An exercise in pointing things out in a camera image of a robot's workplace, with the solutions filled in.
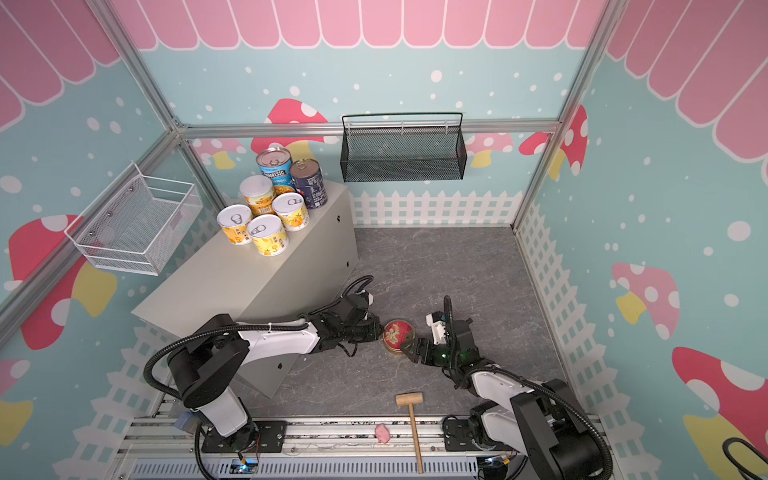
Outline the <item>red lid tin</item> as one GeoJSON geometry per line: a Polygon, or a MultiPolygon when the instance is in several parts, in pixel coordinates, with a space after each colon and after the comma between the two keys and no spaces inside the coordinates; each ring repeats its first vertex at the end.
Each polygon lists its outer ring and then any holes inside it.
{"type": "Polygon", "coordinates": [[[382,341],[388,352],[401,354],[401,347],[403,344],[413,337],[414,329],[409,321],[404,319],[393,319],[385,325],[382,341]]]}

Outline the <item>white lid small can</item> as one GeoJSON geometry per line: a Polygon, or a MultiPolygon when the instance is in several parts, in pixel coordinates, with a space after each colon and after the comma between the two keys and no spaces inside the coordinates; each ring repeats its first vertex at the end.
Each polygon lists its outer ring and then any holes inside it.
{"type": "Polygon", "coordinates": [[[289,232],[304,229],[309,223],[308,209],[301,194],[283,193],[272,201],[272,208],[289,232]]]}

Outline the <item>grey metal cabinet counter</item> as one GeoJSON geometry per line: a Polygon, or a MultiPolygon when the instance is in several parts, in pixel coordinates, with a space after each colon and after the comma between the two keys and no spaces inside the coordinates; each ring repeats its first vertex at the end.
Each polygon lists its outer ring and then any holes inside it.
{"type": "Polygon", "coordinates": [[[310,213],[307,227],[288,235],[275,257],[256,246],[231,244],[217,233],[133,310],[176,337],[192,334],[227,313],[249,323],[287,322],[334,300],[358,262],[351,197],[328,181],[328,202],[310,213]]]}

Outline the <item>dark chopped tomatoes can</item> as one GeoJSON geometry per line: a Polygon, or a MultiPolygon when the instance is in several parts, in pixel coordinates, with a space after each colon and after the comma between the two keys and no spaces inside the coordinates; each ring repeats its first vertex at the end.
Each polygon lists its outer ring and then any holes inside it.
{"type": "Polygon", "coordinates": [[[294,188],[302,195],[308,209],[317,209],[327,203],[328,196],[324,187],[322,172],[316,160],[295,161],[290,168],[290,174],[294,188]]]}

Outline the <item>yellow can silver lid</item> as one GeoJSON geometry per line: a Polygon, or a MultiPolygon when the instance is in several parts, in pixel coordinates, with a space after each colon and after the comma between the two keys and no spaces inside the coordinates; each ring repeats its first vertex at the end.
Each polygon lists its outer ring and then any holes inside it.
{"type": "Polygon", "coordinates": [[[247,225],[252,219],[251,209],[242,204],[230,205],[222,209],[216,217],[228,241],[237,246],[246,245],[251,241],[247,225]]]}

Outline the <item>green yellow white lid can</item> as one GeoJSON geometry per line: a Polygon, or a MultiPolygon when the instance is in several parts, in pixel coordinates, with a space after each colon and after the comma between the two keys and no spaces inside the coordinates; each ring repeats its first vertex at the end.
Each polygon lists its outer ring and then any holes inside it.
{"type": "Polygon", "coordinates": [[[273,214],[272,202],[276,196],[272,181],[263,175],[252,175],[244,179],[239,192],[254,216],[273,214]]]}

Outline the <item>blue chicken noodle soup can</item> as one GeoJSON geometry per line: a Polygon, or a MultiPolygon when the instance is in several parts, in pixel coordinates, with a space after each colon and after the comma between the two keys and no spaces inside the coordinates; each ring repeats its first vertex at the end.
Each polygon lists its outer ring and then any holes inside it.
{"type": "Polygon", "coordinates": [[[296,191],[290,172],[293,160],[288,149],[270,147],[257,155],[256,162],[262,174],[271,180],[277,195],[296,191]]]}

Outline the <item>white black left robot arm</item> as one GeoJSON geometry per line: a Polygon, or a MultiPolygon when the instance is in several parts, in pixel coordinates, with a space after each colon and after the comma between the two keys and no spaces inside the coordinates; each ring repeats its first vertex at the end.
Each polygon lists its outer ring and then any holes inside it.
{"type": "Polygon", "coordinates": [[[384,326],[369,311],[373,297],[367,286],[373,280],[371,275],[355,279],[329,304],[290,322],[247,324],[217,314],[154,353],[143,368],[143,380],[201,414],[224,439],[253,437],[252,417],[230,388],[240,367],[336,348],[352,357],[360,344],[379,340],[384,326]]]}

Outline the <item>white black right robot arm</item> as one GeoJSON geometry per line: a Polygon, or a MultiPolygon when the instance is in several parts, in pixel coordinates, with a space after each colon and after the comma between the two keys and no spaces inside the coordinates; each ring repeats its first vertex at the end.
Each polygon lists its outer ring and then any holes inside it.
{"type": "Polygon", "coordinates": [[[415,364],[436,367],[457,390],[483,400],[467,419],[482,448],[502,444],[527,459],[540,479],[610,479],[611,449],[561,379],[529,380],[483,357],[470,325],[457,320],[445,296],[427,316],[430,340],[413,337],[401,347],[415,364]]]}

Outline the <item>wooden mallet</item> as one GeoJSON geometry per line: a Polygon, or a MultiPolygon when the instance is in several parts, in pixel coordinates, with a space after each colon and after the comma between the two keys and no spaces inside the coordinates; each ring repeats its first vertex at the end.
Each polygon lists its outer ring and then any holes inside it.
{"type": "Polygon", "coordinates": [[[425,473],[421,445],[419,440],[418,426],[415,415],[415,406],[422,404],[424,401],[423,394],[421,392],[404,393],[395,397],[396,404],[400,407],[406,407],[409,414],[409,423],[411,426],[412,439],[414,445],[414,451],[417,461],[417,471],[420,475],[425,473]]]}

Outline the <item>pink eraser blob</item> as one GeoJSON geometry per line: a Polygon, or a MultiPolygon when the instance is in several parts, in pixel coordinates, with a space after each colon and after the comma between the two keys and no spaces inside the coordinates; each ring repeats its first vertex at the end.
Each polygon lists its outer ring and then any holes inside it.
{"type": "Polygon", "coordinates": [[[374,435],[379,444],[388,444],[391,440],[391,433],[388,427],[383,423],[378,424],[375,427],[374,435]]]}

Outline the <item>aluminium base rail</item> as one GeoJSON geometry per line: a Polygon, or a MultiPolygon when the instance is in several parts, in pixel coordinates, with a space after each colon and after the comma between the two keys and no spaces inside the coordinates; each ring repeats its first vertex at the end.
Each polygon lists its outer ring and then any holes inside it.
{"type": "Polygon", "coordinates": [[[205,453],[203,443],[168,415],[131,423],[107,473],[109,479],[533,479],[524,457],[505,447],[450,451],[439,416],[416,418],[425,473],[417,471],[411,426],[405,416],[289,417],[267,428],[259,447],[237,455],[205,453]],[[374,435],[378,424],[388,444],[374,435]]]}

